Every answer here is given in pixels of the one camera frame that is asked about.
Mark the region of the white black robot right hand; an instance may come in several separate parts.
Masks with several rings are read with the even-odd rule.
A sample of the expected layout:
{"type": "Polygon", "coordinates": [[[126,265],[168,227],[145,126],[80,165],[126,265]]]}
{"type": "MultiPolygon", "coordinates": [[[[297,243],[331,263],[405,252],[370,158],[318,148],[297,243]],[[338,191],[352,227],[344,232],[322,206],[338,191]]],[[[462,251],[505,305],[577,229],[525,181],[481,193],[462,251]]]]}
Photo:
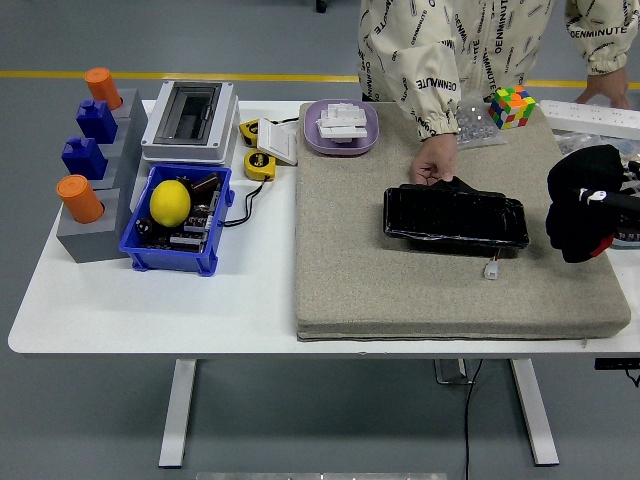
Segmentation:
{"type": "Polygon", "coordinates": [[[606,207],[625,214],[638,214],[640,211],[638,197],[621,193],[580,188],[578,200],[591,207],[606,207]]]}

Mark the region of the person's left hand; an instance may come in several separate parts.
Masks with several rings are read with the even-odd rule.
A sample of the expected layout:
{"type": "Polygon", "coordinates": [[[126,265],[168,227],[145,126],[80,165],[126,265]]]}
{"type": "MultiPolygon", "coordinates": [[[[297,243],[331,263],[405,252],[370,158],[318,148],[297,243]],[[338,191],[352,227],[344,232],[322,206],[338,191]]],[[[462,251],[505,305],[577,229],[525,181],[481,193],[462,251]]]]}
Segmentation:
{"type": "Polygon", "coordinates": [[[631,109],[627,99],[628,86],[628,76],[624,67],[606,74],[588,75],[586,87],[575,102],[586,104],[593,97],[602,95],[609,100],[611,108],[631,109]]]}

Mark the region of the person's right hand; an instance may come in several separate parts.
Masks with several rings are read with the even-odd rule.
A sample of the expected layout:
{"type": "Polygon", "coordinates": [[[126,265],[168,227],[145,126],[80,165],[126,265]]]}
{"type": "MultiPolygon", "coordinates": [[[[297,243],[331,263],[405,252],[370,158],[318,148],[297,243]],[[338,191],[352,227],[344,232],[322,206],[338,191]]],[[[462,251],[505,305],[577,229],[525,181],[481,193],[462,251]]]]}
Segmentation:
{"type": "Polygon", "coordinates": [[[454,134],[441,134],[424,140],[410,166],[412,182],[432,186],[439,181],[452,181],[457,154],[454,134]]]}

